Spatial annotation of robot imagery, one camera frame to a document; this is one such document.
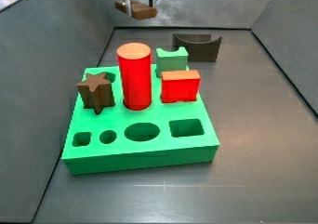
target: red cube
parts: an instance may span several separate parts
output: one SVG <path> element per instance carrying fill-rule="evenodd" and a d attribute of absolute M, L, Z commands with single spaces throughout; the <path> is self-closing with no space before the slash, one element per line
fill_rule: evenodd
<path fill-rule="evenodd" d="M 173 71 L 162 73 L 162 101 L 197 101 L 201 74 L 197 70 Z"/>

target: green block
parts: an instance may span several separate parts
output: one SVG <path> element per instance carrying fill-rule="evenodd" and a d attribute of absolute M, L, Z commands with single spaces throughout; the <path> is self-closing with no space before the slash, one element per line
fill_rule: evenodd
<path fill-rule="evenodd" d="M 83 109 L 78 96 L 62 154 L 74 175 L 213 161 L 219 141 L 202 97 L 195 102 L 162 103 L 155 68 L 151 65 L 153 104 L 139 112 L 123 105 L 118 66 L 86 70 L 115 75 L 115 106 L 95 115 Z"/>
<path fill-rule="evenodd" d="M 185 71 L 187 66 L 187 51 L 185 47 L 169 52 L 162 48 L 157 49 L 157 77 L 162 78 L 162 72 Z"/>

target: circular hole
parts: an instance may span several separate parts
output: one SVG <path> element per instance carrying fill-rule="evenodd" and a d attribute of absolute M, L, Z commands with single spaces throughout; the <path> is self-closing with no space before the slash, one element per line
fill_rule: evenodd
<path fill-rule="evenodd" d="M 111 144 L 115 142 L 117 133 L 113 130 L 104 131 L 99 136 L 100 142 L 104 144 Z"/>
<path fill-rule="evenodd" d="M 158 137 L 161 129 L 151 123 L 139 123 L 130 125 L 125 131 L 125 136 L 133 141 L 149 141 Z"/>

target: brown star block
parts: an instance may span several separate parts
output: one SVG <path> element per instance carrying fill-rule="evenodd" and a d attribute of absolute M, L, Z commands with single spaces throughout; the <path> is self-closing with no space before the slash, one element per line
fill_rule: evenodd
<path fill-rule="evenodd" d="M 115 1 L 115 8 L 127 14 L 126 7 L 123 6 L 123 1 L 118 0 Z M 137 20 L 147 20 L 151 18 L 155 18 L 157 16 L 157 9 L 154 7 L 150 7 L 149 5 L 141 3 L 137 0 L 131 0 L 133 3 L 133 17 Z"/>
<path fill-rule="evenodd" d="M 96 75 L 86 74 L 86 80 L 78 83 L 84 109 L 95 109 L 100 114 L 103 108 L 115 106 L 113 83 L 106 79 L 106 72 Z"/>

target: toy block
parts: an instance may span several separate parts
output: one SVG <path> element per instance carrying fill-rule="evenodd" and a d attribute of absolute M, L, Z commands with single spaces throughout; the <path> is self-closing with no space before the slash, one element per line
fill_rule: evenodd
<path fill-rule="evenodd" d="M 187 57 L 185 47 L 174 52 L 169 52 L 162 48 L 157 49 L 157 77 L 162 77 L 162 72 L 185 71 L 187 66 Z"/>
<path fill-rule="evenodd" d="M 141 43 L 129 43 L 117 50 L 125 105 L 141 111 L 151 105 L 150 47 Z"/>
<path fill-rule="evenodd" d="M 195 102 L 162 103 L 162 80 L 150 68 L 153 104 L 141 112 L 123 104 L 119 67 L 86 70 L 115 74 L 115 106 L 95 116 L 78 96 L 62 153 L 72 175 L 213 161 L 219 141 L 201 95 Z"/>
<path fill-rule="evenodd" d="M 86 74 L 87 79 L 78 83 L 78 89 L 83 100 L 84 109 L 95 109 L 100 114 L 103 108 L 115 106 L 113 83 L 106 79 L 106 72 L 92 75 Z"/>
<path fill-rule="evenodd" d="M 211 39 L 211 34 L 174 34 L 175 49 L 185 46 L 189 52 L 189 62 L 217 62 L 222 36 Z"/>
<path fill-rule="evenodd" d="M 162 101 L 197 101 L 199 92 L 201 74 L 195 70 L 163 72 Z"/>
<path fill-rule="evenodd" d="M 127 14 L 127 9 L 125 7 L 125 2 L 122 0 L 115 1 L 115 8 Z M 133 4 L 133 18 L 137 20 L 147 20 L 157 17 L 157 9 L 149 5 L 141 3 L 137 0 L 131 0 Z"/>

